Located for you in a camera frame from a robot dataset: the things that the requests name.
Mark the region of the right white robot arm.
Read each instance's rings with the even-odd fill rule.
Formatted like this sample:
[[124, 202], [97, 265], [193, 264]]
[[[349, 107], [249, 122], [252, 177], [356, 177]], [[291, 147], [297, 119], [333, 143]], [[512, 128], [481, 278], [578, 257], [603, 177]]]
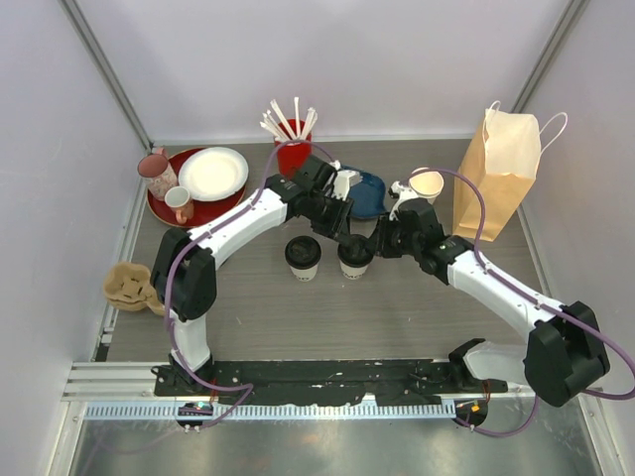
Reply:
[[522, 338], [520, 345], [474, 339], [460, 347], [459, 360], [447, 368], [457, 390], [493, 379], [528, 386], [560, 407], [608, 373], [590, 307], [545, 297], [486, 261], [467, 240], [445, 234], [425, 200], [409, 199], [381, 214], [366, 248], [385, 259], [413, 258], [424, 273], [475, 298]]

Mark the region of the white paper cup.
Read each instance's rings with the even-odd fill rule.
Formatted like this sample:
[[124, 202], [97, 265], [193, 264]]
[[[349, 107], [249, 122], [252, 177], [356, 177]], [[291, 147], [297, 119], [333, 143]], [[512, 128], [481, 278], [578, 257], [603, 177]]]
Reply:
[[350, 280], [360, 279], [365, 274], [368, 266], [370, 265], [369, 264], [369, 265], [361, 267], [361, 268], [352, 268], [352, 267], [346, 266], [345, 264], [341, 263], [340, 260], [339, 260], [339, 263], [340, 263], [340, 269], [341, 269], [343, 275], [346, 278], [350, 279]]
[[316, 264], [315, 266], [309, 268], [309, 269], [296, 269], [296, 268], [292, 268], [290, 267], [292, 273], [294, 274], [294, 276], [302, 282], [308, 282], [311, 281], [317, 274], [318, 272], [318, 264]]

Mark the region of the stack of paper cups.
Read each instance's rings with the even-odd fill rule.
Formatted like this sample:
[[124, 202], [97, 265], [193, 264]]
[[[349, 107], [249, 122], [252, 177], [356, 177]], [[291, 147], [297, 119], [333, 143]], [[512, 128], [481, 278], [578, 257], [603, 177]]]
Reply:
[[445, 180], [439, 172], [431, 172], [428, 168], [418, 168], [411, 172], [408, 185], [419, 197], [433, 204], [442, 193]]

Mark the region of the black lid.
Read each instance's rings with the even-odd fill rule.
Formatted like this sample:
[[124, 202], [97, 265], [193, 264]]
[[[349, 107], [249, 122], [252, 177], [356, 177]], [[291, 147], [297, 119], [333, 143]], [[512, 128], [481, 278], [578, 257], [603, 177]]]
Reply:
[[287, 243], [284, 256], [290, 267], [302, 270], [309, 269], [319, 263], [321, 247], [315, 238], [300, 235]]
[[363, 235], [352, 235], [347, 244], [340, 243], [337, 248], [337, 256], [341, 263], [352, 268], [361, 268], [369, 265], [373, 260], [373, 254], [366, 248], [367, 238]]

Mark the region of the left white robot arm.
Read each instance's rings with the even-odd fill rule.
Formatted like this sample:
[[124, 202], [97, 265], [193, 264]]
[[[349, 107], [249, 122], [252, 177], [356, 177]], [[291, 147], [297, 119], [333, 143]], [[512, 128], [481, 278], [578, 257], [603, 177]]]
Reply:
[[171, 363], [186, 393], [198, 396], [211, 385], [205, 325], [217, 296], [219, 267], [264, 232], [296, 217], [307, 219], [318, 235], [348, 242], [348, 194], [359, 181], [358, 172], [311, 156], [292, 178], [264, 178], [249, 198], [211, 222], [165, 233], [151, 283], [165, 307]]

